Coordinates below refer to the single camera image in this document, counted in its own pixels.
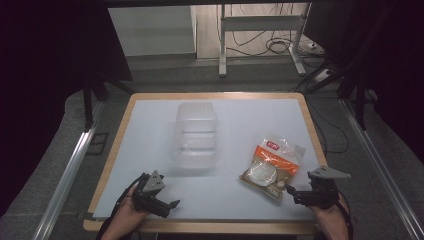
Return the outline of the orange and clear snack packet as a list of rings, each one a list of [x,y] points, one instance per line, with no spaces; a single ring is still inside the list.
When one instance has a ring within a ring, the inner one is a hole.
[[[306,149],[276,135],[265,137],[254,150],[251,165],[239,176],[249,187],[280,201],[298,172]]]

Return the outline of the white power strip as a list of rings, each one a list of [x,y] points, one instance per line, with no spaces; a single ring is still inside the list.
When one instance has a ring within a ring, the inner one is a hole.
[[[322,70],[315,78],[314,81],[315,82],[321,82],[323,80],[325,80],[327,77],[329,77],[330,75],[333,74],[333,71],[330,69],[324,69]]]

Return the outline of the aluminium rail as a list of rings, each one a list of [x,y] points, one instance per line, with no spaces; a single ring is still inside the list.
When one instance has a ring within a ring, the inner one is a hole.
[[[354,116],[353,107],[346,100],[340,100],[339,103],[341,104],[345,115],[347,116],[355,134],[359,139],[359,142],[361,143],[368,159],[370,160],[374,168],[374,171],[376,172],[383,187],[385,188],[388,197],[390,198],[397,214],[399,215],[403,225],[408,231],[411,239],[424,240],[424,226],[420,223],[411,205],[407,201],[404,194],[401,192],[394,178],[389,173],[389,170],[385,165],[383,158],[377,151],[367,131],[363,130],[361,126],[357,123]]]
[[[73,153],[67,163],[67,166],[62,174],[60,181],[50,199],[50,202],[35,230],[31,240],[48,240],[64,203],[71,190],[73,182],[81,166],[82,160],[88,150],[90,142],[94,136],[95,130],[100,121],[100,117],[105,108],[105,102],[97,102],[92,111],[94,120],[92,125],[84,130],[80,135],[78,142],[73,150]]]

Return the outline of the white metal stand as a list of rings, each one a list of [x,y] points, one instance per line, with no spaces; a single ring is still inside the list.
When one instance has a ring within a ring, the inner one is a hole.
[[[219,54],[219,76],[227,75],[226,63],[226,33],[235,31],[294,31],[294,39],[288,46],[289,54],[299,76],[305,76],[306,70],[297,53],[300,39],[307,21],[311,3],[304,4],[300,15],[279,16],[227,16],[224,4],[220,6],[220,54]]]

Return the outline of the person's right hand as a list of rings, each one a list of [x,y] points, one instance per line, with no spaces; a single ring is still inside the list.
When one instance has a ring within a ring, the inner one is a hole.
[[[348,238],[348,227],[342,211],[333,205],[328,209],[310,206],[314,213],[321,231],[329,240],[342,240]]]

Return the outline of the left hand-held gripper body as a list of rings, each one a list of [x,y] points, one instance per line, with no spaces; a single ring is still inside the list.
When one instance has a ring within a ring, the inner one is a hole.
[[[135,209],[137,211],[150,212],[153,207],[160,207],[156,195],[163,188],[162,177],[157,171],[154,171],[152,174],[143,173],[132,194]]]

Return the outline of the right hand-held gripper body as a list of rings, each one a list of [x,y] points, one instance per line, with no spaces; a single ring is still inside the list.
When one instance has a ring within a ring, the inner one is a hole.
[[[311,190],[303,191],[302,195],[311,197],[311,204],[304,206],[316,206],[328,209],[339,200],[336,179],[350,179],[351,175],[328,166],[321,166],[307,173],[310,179]]]

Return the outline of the black floor frame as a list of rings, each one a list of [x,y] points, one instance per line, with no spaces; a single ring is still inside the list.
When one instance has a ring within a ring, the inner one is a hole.
[[[108,137],[108,133],[95,133],[90,141],[86,154],[92,156],[102,155],[106,147]]]

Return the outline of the person's left hand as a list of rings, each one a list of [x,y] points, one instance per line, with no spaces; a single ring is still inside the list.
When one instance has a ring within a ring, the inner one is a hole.
[[[131,187],[128,194],[120,203],[119,208],[112,220],[111,227],[118,235],[125,235],[135,230],[142,221],[149,215],[146,211],[137,211],[135,209],[132,194],[135,186]]]

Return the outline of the clear plastic container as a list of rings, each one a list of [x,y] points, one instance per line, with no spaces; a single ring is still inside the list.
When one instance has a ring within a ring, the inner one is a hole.
[[[215,165],[217,114],[211,102],[183,102],[178,106],[173,155],[183,168],[207,169]]]

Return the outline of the black stand legs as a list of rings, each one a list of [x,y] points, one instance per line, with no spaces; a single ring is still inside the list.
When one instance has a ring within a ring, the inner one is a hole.
[[[112,86],[132,95],[135,90],[125,85],[121,81],[114,80],[102,74],[86,75],[82,78],[83,85],[83,101],[84,101],[84,117],[85,127],[84,131],[88,132],[94,126],[94,112],[92,104],[92,96],[100,102],[105,102],[109,98],[109,92],[105,84]]]
[[[365,105],[373,103],[366,97],[367,80],[363,76],[363,71],[359,67],[349,67],[344,72],[344,78],[337,90],[337,95],[341,99],[347,99],[354,95],[354,118],[361,130],[366,129],[364,120]]]

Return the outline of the dark curtain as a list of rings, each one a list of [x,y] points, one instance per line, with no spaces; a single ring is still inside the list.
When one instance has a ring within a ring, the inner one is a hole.
[[[66,99],[130,78],[104,0],[0,0],[0,217],[49,147]]]
[[[387,18],[361,60],[375,111],[424,163],[424,0],[325,0],[312,4],[304,35],[342,68],[360,52],[384,7]]]

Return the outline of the white panel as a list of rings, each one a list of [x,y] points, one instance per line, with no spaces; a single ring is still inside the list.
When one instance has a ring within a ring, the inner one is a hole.
[[[126,56],[196,52],[196,18],[190,6],[109,8]]]

